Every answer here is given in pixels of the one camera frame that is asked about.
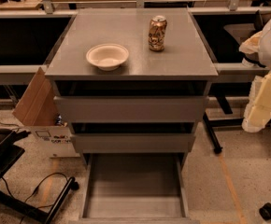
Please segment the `white wrapped gripper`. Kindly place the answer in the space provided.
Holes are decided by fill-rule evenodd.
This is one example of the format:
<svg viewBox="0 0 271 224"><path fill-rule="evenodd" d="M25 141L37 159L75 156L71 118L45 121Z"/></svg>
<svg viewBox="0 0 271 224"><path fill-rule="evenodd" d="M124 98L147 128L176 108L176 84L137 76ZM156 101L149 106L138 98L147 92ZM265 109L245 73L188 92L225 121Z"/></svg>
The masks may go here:
<svg viewBox="0 0 271 224"><path fill-rule="evenodd" d="M240 45L239 50L245 54L258 53L259 47L260 47L259 43L262 37L262 33L263 32L260 31L252 35L250 38L248 38L246 41L244 41Z"/></svg>

